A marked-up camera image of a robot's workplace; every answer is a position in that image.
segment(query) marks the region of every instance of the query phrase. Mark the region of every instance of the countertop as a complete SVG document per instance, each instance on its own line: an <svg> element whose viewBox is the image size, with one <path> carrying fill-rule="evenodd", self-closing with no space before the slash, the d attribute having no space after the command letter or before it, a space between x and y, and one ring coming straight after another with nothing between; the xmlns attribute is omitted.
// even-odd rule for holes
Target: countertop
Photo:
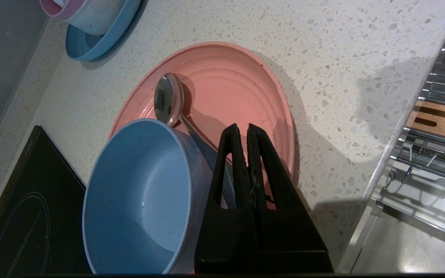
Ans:
<svg viewBox="0 0 445 278"><path fill-rule="evenodd" d="M197 42L232 42L281 82L297 133L293 180L336 264L444 40L445 0L143 0L106 58L61 56L26 134L11 143L19 146L12 163L0 167L0 192L34 125L86 183L117 113L152 67Z"/></svg>

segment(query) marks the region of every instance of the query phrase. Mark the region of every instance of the spoon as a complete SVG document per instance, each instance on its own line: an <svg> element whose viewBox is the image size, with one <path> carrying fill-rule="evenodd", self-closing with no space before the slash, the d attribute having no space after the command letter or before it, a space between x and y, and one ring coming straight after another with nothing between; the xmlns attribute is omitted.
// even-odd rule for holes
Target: spoon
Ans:
<svg viewBox="0 0 445 278"><path fill-rule="evenodd" d="M200 149L212 172L216 167L217 150L200 136L193 125L183 115L184 91L180 78L173 73L164 74L156 86L154 94L154 112L156 118L173 127L181 121ZM222 183L222 196L228 208L236 208L233 187L233 166L226 160L224 168L224 181Z"/></svg>

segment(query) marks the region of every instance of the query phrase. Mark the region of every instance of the black cooktop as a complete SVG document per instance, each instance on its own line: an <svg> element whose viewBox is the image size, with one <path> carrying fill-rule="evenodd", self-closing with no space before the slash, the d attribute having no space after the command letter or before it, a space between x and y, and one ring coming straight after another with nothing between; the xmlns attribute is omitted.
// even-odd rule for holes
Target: black cooktop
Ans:
<svg viewBox="0 0 445 278"><path fill-rule="evenodd" d="M0 198L0 277L92 273L82 240L84 195L36 125Z"/></svg>

